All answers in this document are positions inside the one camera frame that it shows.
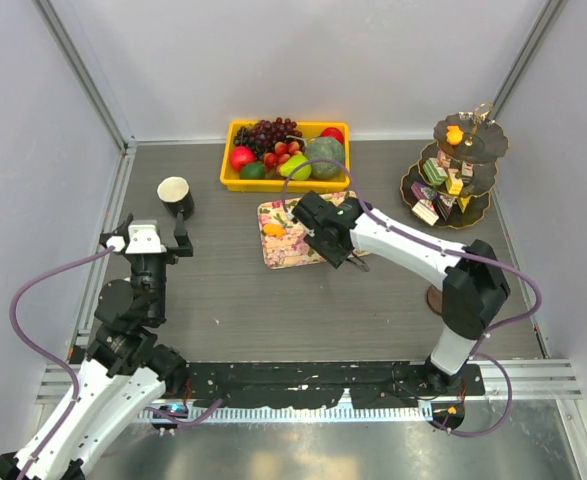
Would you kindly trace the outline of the metal serving tongs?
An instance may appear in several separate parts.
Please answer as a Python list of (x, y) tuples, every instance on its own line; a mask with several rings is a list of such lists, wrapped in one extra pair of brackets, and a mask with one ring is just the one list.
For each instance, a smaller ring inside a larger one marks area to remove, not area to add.
[(346, 262), (353, 265), (356, 269), (358, 269), (361, 272), (367, 273), (370, 271), (369, 265), (360, 256), (358, 256), (355, 253), (352, 253), (351, 255), (349, 255), (346, 258)]

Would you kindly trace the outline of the round wooden coaster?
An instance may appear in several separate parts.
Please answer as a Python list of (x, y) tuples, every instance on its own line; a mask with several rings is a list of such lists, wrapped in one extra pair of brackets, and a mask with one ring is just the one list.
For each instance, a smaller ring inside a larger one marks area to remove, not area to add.
[(429, 309), (436, 315), (442, 314), (443, 293), (434, 286), (430, 286), (426, 292), (426, 303)]

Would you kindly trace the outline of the black paper cup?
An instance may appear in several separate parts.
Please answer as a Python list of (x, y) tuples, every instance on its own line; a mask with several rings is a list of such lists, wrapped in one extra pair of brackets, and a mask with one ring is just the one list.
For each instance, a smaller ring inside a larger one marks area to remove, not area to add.
[(164, 207), (176, 217), (179, 213), (189, 219), (195, 210), (189, 183), (178, 176), (165, 178), (157, 187), (157, 196)]

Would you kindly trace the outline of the chocolate cake slice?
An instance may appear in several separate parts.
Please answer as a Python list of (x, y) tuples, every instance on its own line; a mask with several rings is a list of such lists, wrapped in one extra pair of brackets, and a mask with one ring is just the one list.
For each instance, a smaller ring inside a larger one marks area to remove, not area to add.
[(436, 206), (440, 217), (446, 221), (456, 204), (456, 199), (449, 195), (440, 194), (437, 198)]

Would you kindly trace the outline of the yellow plastic fruit bin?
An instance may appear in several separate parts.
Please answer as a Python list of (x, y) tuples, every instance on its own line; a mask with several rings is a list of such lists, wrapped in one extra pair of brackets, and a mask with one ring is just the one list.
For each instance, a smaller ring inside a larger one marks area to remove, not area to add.
[[(241, 127), (248, 127), (254, 124), (254, 120), (234, 120), (228, 126), (226, 145), (222, 157), (222, 164), (219, 174), (220, 182), (232, 192), (259, 192), (259, 193), (277, 193), (281, 192), (284, 179), (277, 177), (273, 179), (243, 180), (239, 173), (231, 166), (230, 157), (231, 151), (234, 148), (233, 138)], [(345, 152), (345, 167), (350, 169), (350, 132), (349, 126), (344, 122), (317, 122), (317, 121), (303, 121), (299, 123), (300, 129), (304, 134), (310, 136), (319, 135), (324, 129), (334, 127), (339, 130), (344, 136), (344, 152)], [(306, 193), (308, 191), (315, 191), (317, 193), (332, 193), (339, 192), (349, 187), (350, 180), (345, 173), (340, 173), (331, 180), (316, 180), (309, 179), (305, 181), (291, 180), (287, 185), (287, 191), (292, 193)]]

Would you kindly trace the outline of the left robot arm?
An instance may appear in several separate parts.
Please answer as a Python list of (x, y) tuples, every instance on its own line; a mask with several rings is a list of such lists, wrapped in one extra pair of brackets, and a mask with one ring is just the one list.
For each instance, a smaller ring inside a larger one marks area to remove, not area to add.
[(35, 344), (17, 323), (21, 287), (9, 307), (12, 327), (32, 350), (60, 366), (71, 385), (53, 413), (20, 450), (0, 455), (1, 479), (83, 479), (111, 443), (151, 402), (174, 398), (188, 378), (185, 359), (158, 343), (166, 320), (166, 268), (193, 254), (185, 215), (175, 218), (175, 245), (162, 242), (154, 220), (127, 217), (99, 238), (101, 251), (36, 277), (41, 282), (110, 254), (130, 265), (126, 279), (107, 282), (94, 312), (100, 327), (79, 367)]

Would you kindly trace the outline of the orange fish cookie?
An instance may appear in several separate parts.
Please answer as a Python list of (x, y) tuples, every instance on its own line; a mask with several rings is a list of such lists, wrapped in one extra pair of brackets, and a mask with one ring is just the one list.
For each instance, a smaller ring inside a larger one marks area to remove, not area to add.
[(262, 233), (268, 237), (282, 238), (286, 234), (286, 230), (279, 224), (269, 223), (262, 228)]
[(464, 140), (464, 131), (458, 125), (448, 125), (446, 141), (451, 146), (457, 146)]

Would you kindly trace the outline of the floral serving tray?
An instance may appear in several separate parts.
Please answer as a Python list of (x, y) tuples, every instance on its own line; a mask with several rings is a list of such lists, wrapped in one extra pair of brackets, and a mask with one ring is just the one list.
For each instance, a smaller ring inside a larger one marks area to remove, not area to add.
[[(304, 241), (304, 227), (288, 218), (281, 200), (260, 204), (257, 218), (263, 259), (268, 268), (276, 270), (326, 262)], [(281, 225), (286, 234), (282, 238), (265, 236), (262, 228), (269, 223)]]

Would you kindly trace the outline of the green white cake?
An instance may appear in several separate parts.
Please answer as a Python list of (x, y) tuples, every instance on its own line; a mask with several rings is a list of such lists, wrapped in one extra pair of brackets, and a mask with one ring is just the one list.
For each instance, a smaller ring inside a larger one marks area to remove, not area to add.
[(438, 163), (436, 158), (427, 159), (422, 165), (422, 172), (426, 176), (430, 185), (439, 186), (443, 184), (447, 177), (447, 170)]

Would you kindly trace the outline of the yellow layered cake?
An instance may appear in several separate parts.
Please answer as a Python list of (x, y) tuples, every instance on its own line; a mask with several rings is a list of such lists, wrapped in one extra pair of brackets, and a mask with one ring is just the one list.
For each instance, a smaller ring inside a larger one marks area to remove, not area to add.
[(459, 196), (463, 187), (462, 174), (458, 169), (450, 168), (447, 170), (447, 178), (445, 180), (445, 187), (447, 194), (450, 196)]

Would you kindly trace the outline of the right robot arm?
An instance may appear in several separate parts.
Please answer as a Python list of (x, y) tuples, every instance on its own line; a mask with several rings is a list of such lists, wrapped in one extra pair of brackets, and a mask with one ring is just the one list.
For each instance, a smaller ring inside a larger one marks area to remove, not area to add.
[(438, 394), (460, 384), (462, 367), (510, 296), (490, 245), (438, 239), (356, 197), (335, 205), (310, 192), (287, 207), (285, 215), (304, 227), (304, 241), (335, 268), (350, 262), (365, 271), (367, 266), (355, 255), (364, 251), (408, 269), (441, 291), (444, 327), (425, 361), (424, 377)]

